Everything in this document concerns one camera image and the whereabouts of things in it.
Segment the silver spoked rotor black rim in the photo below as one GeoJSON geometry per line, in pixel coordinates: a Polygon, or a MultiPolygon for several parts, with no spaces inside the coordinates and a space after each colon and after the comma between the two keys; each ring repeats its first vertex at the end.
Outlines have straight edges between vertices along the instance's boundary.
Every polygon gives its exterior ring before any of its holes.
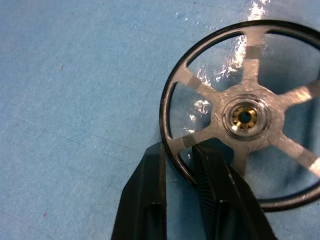
{"type": "Polygon", "coordinates": [[[320,98],[320,77],[311,83],[283,94],[275,94],[258,82],[260,57],[266,34],[283,35],[302,41],[320,51],[320,32],[301,24],[282,20],[252,20],[217,30],[193,45],[177,62],[163,88],[159,107],[159,126],[165,150],[183,177],[196,185],[194,173],[180,152],[211,138],[221,140],[234,151],[234,168],[244,175],[248,155],[273,145],[292,157],[319,182],[294,195],[260,200],[265,212],[299,208],[320,199],[320,156],[315,155],[283,133],[285,112],[314,98],[320,98]],[[189,65],[210,47],[230,38],[246,38],[241,82],[219,92],[190,70],[189,65]],[[209,100],[213,109],[210,124],[182,137],[172,137],[170,105],[178,83],[193,89],[209,100]]]}

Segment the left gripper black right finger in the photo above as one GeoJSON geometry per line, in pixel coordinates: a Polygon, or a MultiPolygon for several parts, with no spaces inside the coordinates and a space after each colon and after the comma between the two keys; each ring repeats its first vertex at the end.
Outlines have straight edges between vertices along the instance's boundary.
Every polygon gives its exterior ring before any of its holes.
{"type": "Polygon", "coordinates": [[[192,147],[206,240],[278,240],[250,186],[231,167],[233,150],[216,137],[192,147]]]}

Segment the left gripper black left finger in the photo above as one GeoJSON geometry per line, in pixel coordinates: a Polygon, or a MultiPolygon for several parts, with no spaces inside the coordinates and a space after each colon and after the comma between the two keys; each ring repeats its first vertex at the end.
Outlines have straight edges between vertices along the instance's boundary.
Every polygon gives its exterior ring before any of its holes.
{"type": "Polygon", "coordinates": [[[124,186],[111,240],[167,240],[166,156],[148,147],[124,186]]]}

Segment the blue plastic table cover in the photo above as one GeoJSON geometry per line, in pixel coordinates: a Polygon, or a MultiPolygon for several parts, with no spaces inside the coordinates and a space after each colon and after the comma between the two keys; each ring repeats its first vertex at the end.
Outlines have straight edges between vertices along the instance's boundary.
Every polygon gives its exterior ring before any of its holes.
{"type": "MultiPolygon", "coordinates": [[[[228,25],[320,32],[320,0],[0,0],[0,240],[110,240],[122,189],[160,142],[179,58],[228,25]]],[[[320,54],[266,39],[261,83],[316,78],[320,54]]],[[[167,239],[204,240],[197,192],[167,160],[167,239]]]]}

